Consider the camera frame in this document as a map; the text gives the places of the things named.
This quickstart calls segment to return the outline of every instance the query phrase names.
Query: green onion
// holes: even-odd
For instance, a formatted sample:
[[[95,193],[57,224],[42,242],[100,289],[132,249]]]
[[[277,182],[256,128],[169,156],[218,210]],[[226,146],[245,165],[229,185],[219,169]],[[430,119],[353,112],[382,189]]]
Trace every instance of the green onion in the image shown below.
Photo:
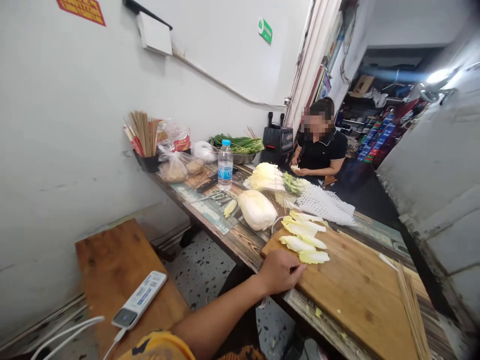
[[[233,154],[256,154],[264,149],[264,142],[261,137],[231,137],[230,134],[219,134],[208,139],[208,141],[216,148],[222,147],[222,140],[230,140],[230,149]]]

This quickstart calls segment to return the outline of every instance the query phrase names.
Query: metal basin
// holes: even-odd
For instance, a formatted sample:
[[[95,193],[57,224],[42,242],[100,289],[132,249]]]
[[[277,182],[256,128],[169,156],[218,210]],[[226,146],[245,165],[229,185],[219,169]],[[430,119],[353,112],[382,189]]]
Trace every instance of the metal basin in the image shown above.
[[[220,148],[215,147],[212,143],[210,144],[213,146],[213,151],[218,154],[218,152],[220,151]],[[243,164],[251,163],[257,154],[258,152],[254,154],[247,154],[247,155],[233,154],[233,165],[243,165]]]

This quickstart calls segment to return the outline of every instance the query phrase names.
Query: woman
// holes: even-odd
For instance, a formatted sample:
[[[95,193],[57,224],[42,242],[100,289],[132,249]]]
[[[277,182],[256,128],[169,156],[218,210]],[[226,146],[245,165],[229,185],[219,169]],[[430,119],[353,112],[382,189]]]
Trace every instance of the woman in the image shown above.
[[[297,140],[291,165],[293,172],[311,182],[324,180],[340,171],[347,153],[347,137],[335,128],[335,106],[325,97],[304,109],[304,132]]]

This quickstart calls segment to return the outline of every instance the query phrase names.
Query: hand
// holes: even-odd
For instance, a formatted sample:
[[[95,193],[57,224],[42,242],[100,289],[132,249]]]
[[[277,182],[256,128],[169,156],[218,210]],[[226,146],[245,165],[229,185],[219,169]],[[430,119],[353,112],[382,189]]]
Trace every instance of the hand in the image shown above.
[[[299,169],[293,170],[293,172],[297,176],[307,176],[307,175],[310,175],[312,171],[310,169],[299,168]]]
[[[291,166],[298,165],[298,163],[299,163],[299,157],[298,156],[294,156],[290,161]]]
[[[306,268],[307,265],[302,264],[298,257],[279,249],[267,255],[260,271],[254,277],[265,296],[269,296],[293,289]]]

